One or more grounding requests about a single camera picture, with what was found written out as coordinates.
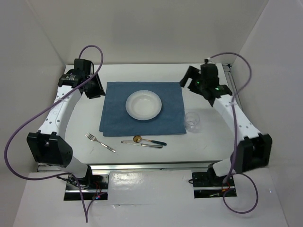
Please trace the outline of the blue cloth napkin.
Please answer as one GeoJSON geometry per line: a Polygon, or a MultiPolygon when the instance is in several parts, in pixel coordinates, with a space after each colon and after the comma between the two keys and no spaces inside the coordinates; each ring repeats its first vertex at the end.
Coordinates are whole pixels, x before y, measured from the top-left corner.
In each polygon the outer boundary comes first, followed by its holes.
{"type": "Polygon", "coordinates": [[[108,82],[99,131],[105,137],[185,134],[182,89],[177,82],[108,82]],[[134,92],[149,90],[162,102],[160,113],[140,121],[126,111],[126,100],[134,92]]]}

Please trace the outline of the clear glass bowl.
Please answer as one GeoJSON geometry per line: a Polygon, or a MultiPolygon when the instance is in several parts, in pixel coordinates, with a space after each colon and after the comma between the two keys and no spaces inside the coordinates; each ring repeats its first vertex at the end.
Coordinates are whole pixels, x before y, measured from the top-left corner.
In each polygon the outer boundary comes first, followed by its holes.
{"type": "Polygon", "coordinates": [[[149,90],[139,90],[127,98],[125,108],[132,118],[147,121],[160,113],[162,102],[156,93],[149,90]]]}

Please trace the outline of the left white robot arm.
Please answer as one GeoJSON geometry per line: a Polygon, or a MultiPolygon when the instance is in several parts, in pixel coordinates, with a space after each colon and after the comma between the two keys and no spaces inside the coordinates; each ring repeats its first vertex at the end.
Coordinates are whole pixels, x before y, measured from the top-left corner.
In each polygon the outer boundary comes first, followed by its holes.
{"type": "Polygon", "coordinates": [[[58,82],[55,101],[37,132],[30,132],[27,143],[34,160],[74,174],[77,184],[87,189],[93,184],[91,167],[73,156],[72,147],[65,141],[68,122],[75,105],[83,94],[87,98],[105,96],[98,75],[93,75],[94,64],[85,59],[75,59],[74,68],[63,74],[58,82]]]}

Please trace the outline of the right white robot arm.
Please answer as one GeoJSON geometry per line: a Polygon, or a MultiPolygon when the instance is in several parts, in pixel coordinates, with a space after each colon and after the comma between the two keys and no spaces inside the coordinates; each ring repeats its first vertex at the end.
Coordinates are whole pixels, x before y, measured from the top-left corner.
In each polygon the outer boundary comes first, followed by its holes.
{"type": "Polygon", "coordinates": [[[226,182],[232,174],[265,167],[269,163],[272,138],[262,134],[238,106],[232,91],[219,83],[218,68],[205,61],[200,68],[189,66],[180,86],[191,79],[188,89],[201,95],[225,120],[234,133],[234,150],[228,159],[213,163],[208,168],[207,181],[218,185],[226,182]]]}

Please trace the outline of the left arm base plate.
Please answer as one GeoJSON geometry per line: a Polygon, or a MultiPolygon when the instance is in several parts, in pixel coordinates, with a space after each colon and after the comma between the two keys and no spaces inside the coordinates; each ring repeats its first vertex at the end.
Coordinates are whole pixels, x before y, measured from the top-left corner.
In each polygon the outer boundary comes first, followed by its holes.
{"type": "MultiPolygon", "coordinates": [[[[66,183],[64,190],[64,201],[80,201],[80,191],[76,184],[76,181],[71,175],[67,177],[58,176],[60,179],[66,183]]],[[[92,181],[88,185],[84,185],[81,181],[81,191],[85,201],[97,200],[105,201],[108,199],[108,183],[109,183],[109,173],[101,172],[94,174],[92,181]]]]}

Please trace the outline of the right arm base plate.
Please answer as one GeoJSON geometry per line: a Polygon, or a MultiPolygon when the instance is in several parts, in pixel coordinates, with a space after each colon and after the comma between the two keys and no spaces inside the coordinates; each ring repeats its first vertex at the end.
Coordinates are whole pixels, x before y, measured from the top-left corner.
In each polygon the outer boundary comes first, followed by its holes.
{"type": "Polygon", "coordinates": [[[210,172],[193,172],[188,183],[193,186],[194,198],[220,198],[227,192],[227,197],[237,197],[234,179],[231,176],[226,183],[223,177],[216,177],[210,172]]]}

